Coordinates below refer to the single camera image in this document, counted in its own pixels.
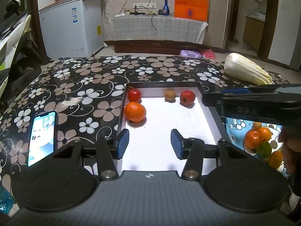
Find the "round black pad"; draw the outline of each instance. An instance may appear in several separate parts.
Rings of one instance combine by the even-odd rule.
[[[241,212],[263,212],[280,206],[286,179],[261,161],[235,159],[209,173],[205,190],[215,202]]]
[[[94,191],[96,181],[83,167],[69,159],[51,159],[20,173],[12,183],[17,202],[38,211],[58,211],[74,207]]]

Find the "red apple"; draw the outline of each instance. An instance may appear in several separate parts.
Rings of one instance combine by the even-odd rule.
[[[184,106],[191,105],[195,101],[195,94],[192,91],[184,91],[180,96],[180,104]]]
[[[141,92],[138,89],[132,88],[128,91],[129,102],[139,103],[141,101]]]

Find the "fruit bowl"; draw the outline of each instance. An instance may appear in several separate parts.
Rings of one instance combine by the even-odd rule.
[[[227,133],[230,137],[232,144],[237,146],[238,148],[244,150],[252,156],[262,160],[263,162],[267,162],[266,158],[262,158],[260,154],[258,154],[256,149],[249,149],[244,145],[244,136],[247,131],[252,129],[253,121],[248,120],[240,120],[234,118],[227,118],[226,121],[226,129]],[[272,152],[278,150],[281,151],[281,147],[283,143],[278,141],[279,134],[281,132],[282,126],[275,124],[267,124],[262,123],[262,127],[267,127],[271,131],[271,139],[268,141],[272,144]],[[282,162],[280,167],[277,169],[280,173],[282,173],[285,177],[287,177],[286,169],[284,168],[284,163]]]

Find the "floral tablecloth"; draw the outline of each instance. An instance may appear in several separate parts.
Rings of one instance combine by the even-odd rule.
[[[11,192],[11,178],[27,169],[32,121],[58,113],[58,147],[74,138],[96,143],[114,137],[127,82],[199,81],[207,92],[242,88],[248,82],[225,74],[224,62],[180,56],[105,56],[53,61],[9,106],[0,119],[0,179]],[[275,83],[288,83],[269,72]]]

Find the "white tray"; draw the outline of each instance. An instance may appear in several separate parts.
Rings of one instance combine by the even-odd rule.
[[[139,89],[141,104],[146,108],[146,119],[134,123],[126,119],[124,106],[128,103],[129,87]],[[174,103],[166,102],[166,90],[177,94]],[[194,105],[187,108],[180,105],[180,94],[193,91]],[[206,144],[216,145],[220,138],[228,138],[219,115],[214,108],[202,104],[205,94],[199,82],[131,82],[125,88],[118,124],[118,133],[129,130],[129,144],[123,159],[117,162],[121,175],[124,170],[168,171],[176,170],[181,176],[186,160],[179,160],[170,143],[170,132],[177,129],[184,138],[202,139]],[[204,159],[202,175],[216,168],[215,159]]]

